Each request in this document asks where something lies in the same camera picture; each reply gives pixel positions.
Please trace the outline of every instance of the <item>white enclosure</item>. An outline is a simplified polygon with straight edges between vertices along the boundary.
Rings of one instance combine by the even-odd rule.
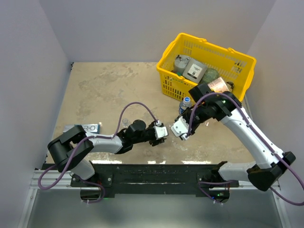
[[[257,59],[247,93],[259,128],[304,178],[304,2],[301,0],[2,0],[0,222],[17,227],[75,61],[158,61],[186,32]],[[303,201],[287,172],[283,193]],[[303,207],[286,205],[292,227]]]

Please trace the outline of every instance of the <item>basket handle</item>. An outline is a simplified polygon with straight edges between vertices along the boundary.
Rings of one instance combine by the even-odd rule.
[[[207,42],[207,39],[204,39],[204,38],[197,38],[197,40],[200,42],[204,42],[204,43]]]
[[[235,52],[236,52],[233,48],[230,48],[230,47],[227,48],[227,51],[230,51],[230,52],[232,52],[232,53],[235,53]]]

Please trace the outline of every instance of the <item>concrete floor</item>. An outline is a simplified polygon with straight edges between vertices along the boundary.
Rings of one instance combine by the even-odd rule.
[[[178,116],[179,101],[162,93],[156,63],[74,63],[66,94],[57,120],[54,138],[67,124],[102,122],[102,134],[113,134],[121,110],[128,103],[146,104],[165,126]],[[125,114],[129,121],[152,118],[140,105],[130,106]],[[251,154],[224,125],[214,120],[201,125],[187,141],[171,132],[165,143],[151,147],[148,142],[136,144],[125,154],[90,153],[86,159],[95,163],[219,163],[250,162]],[[53,163],[51,156],[48,163]]]

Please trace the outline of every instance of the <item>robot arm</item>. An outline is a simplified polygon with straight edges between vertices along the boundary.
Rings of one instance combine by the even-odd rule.
[[[212,91],[206,84],[200,84],[191,89],[189,93],[197,102],[201,97],[212,93]],[[238,164],[221,162],[213,171],[213,175],[206,177],[205,181],[250,181],[258,189],[266,191],[286,170],[286,167],[282,165],[275,154],[288,164],[293,163],[295,156],[291,152],[283,152],[275,146],[253,123],[240,101],[232,93],[224,92],[224,94],[235,101],[245,116],[241,115],[235,104],[229,99],[217,95],[208,96],[204,103],[197,107],[193,115],[190,134],[194,134],[197,127],[206,120],[217,119],[238,137],[252,154],[255,162]],[[186,109],[176,118],[174,125],[171,127],[174,135],[182,140],[189,138],[191,113],[192,108]]]
[[[130,151],[136,143],[149,141],[150,145],[156,146],[163,143],[166,136],[168,136],[167,128],[159,120],[153,121],[147,128],[144,121],[135,120],[116,136],[87,133],[82,126],[77,125],[51,141],[47,148],[58,171],[62,172],[74,150],[73,144],[90,137],[79,146],[67,169],[87,180],[95,174],[93,165],[84,160],[89,152],[122,154]]]

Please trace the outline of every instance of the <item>yellow plastic basket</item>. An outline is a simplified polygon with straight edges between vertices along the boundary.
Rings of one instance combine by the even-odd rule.
[[[164,51],[157,64],[162,92],[177,100],[190,96],[188,91],[197,84],[171,71],[177,55],[187,55],[216,69],[226,82],[233,82],[233,94],[242,101],[249,88],[256,59],[233,50],[208,43],[206,39],[180,33]]]

